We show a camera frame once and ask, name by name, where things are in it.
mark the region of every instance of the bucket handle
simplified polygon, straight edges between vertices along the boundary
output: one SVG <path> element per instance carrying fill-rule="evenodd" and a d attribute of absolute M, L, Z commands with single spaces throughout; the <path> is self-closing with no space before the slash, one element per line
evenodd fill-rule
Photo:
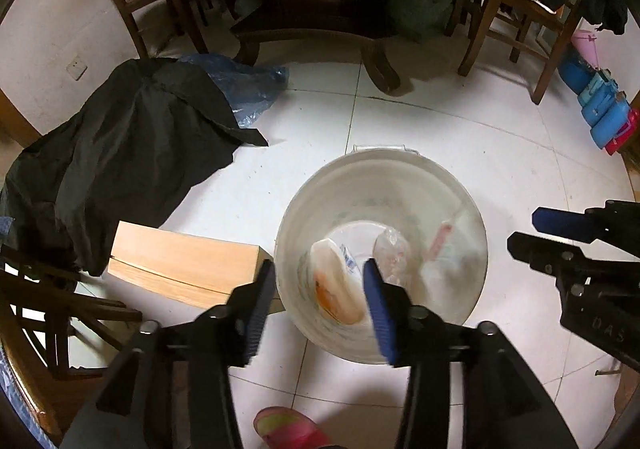
<path fill-rule="evenodd" d="M 370 149 L 395 149 L 397 151 L 406 151 L 407 153 L 415 153 L 416 155 L 420 155 L 415 149 L 409 149 L 404 144 L 402 145 L 354 145 L 352 153 L 357 153 L 358 151 L 368 151 Z"/>

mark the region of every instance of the wooden board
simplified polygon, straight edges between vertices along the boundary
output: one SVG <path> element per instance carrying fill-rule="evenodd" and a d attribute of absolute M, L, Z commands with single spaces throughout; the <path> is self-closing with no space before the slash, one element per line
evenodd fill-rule
<path fill-rule="evenodd" d="M 257 245 L 188 236 L 126 222 L 118 226 L 111 257 L 161 276 L 163 279 L 156 280 L 156 284 L 160 281 L 162 285 L 172 285 L 166 281 L 172 280 L 225 295 L 236 286 L 251 283 L 263 260 L 271 259 Z"/>
<path fill-rule="evenodd" d="M 111 258 L 107 268 L 114 277 L 127 281 L 132 285 L 141 286 L 151 292 L 159 293 L 169 299 L 175 299 L 197 308 L 208 309 L 216 304 L 225 304 L 229 298 L 227 294 L 207 290 L 198 286 L 188 285 L 180 281 L 162 277 L 161 275 L 147 272 Z M 282 312 L 284 306 L 278 297 L 271 302 L 269 313 Z"/>

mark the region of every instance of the electrical outlet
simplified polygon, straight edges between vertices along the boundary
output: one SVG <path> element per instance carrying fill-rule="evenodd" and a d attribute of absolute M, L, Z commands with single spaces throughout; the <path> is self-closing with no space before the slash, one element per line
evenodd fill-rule
<path fill-rule="evenodd" d="M 71 75 L 73 80 L 78 80 L 82 77 L 82 74 L 86 71 L 86 64 L 84 64 L 80 58 L 76 55 L 66 67 L 66 72 Z"/>

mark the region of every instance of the clear plastic wrapper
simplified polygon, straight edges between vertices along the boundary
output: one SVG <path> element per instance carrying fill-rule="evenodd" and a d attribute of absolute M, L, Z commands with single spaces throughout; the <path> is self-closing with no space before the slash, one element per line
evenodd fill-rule
<path fill-rule="evenodd" d="M 396 229 L 389 227 L 378 236 L 373 245 L 373 258 L 386 283 L 410 290 L 417 259 L 409 242 Z"/>

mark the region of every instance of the floor tile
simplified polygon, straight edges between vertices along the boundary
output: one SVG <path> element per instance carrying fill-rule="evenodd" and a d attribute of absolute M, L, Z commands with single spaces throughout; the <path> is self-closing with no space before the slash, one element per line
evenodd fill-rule
<path fill-rule="evenodd" d="M 229 374 L 279 391 L 296 390 L 306 338 L 287 312 L 267 317 L 258 354 L 244 368 L 229 368 Z"/>
<path fill-rule="evenodd" d="M 462 363 L 451 363 L 451 404 L 465 403 L 464 380 L 462 376 Z"/>
<path fill-rule="evenodd" d="M 607 353 L 572 333 L 562 374 L 568 375 L 606 356 Z"/>
<path fill-rule="evenodd" d="M 447 449 L 462 449 L 464 406 L 452 405 L 449 410 L 449 444 Z"/>
<path fill-rule="evenodd" d="M 352 96 L 283 93 L 255 123 L 270 146 L 238 148 L 233 164 L 192 188 L 162 228 L 260 245 L 273 254 L 298 188 L 344 154 L 352 111 Z"/>
<path fill-rule="evenodd" d="M 256 64 L 287 66 L 290 90 L 355 95 L 360 73 L 360 47 L 340 39 L 263 43 Z"/>
<path fill-rule="evenodd" d="M 562 413 L 580 449 L 593 449 L 605 434 L 614 415 L 613 397 L 619 375 L 595 376 L 598 369 L 611 369 L 605 357 L 562 379 L 556 407 Z"/>
<path fill-rule="evenodd" d="M 402 407 L 408 377 L 408 368 L 352 363 L 309 342 L 296 393 L 332 402 Z"/>
<path fill-rule="evenodd" d="M 558 395 L 558 389 L 560 389 L 560 381 L 562 379 L 555 379 L 554 381 L 547 382 L 544 384 L 546 392 L 551 397 L 551 400 L 556 399 L 556 395 Z"/>
<path fill-rule="evenodd" d="M 563 156 L 589 166 L 613 181 L 625 174 L 622 156 L 609 156 L 595 145 L 590 127 L 580 114 L 577 97 L 554 75 L 548 93 L 538 106 L 553 148 Z"/>
<path fill-rule="evenodd" d="M 291 407 L 293 395 L 232 376 L 229 376 L 229 381 L 243 448 L 266 449 L 266 444 L 254 429 L 255 415 L 265 407 L 273 405 Z"/>
<path fill-rule="evenodd" d="M 554 153 L 468 120 L 368 98 L 356 99 L 352 144 L 404 144 L 465 186 L 482 214 L 489 247 L 484 290 L 467 324 L 495 321 L 541 382 L 559 378 L 569 333 L 558 323 L 554 280 L 506 250 L 512 232 L 534 233 L 530 216 L 538 206 L 566 209 Z"/>
<path fill-rule="evenodd" d="M 395 96 L 385 95 L 363 69 L 358 95 L 436 109 L 550 146 L 545 125 L 520 74 L 532 58 L 523 54 L 518 64 L 513 64 L 504 44 L 487 40 L 471 73 L 461 77 L 457 69 L 467 45 L 462 27 L 451 38 L 438 36 L 421 45 L 402 38 L 389 39 L 388 59 L 403 85 Z"/>
<path fill-rule="evenodd" d="M 332 443 L 348 449 L 388 449 L 396 443 L 402 409 L 354 405 L 296 396 L 293 408 L 318 423 Z M 463 407 L 452 405 L 449 449 L 461 449 Z"/>

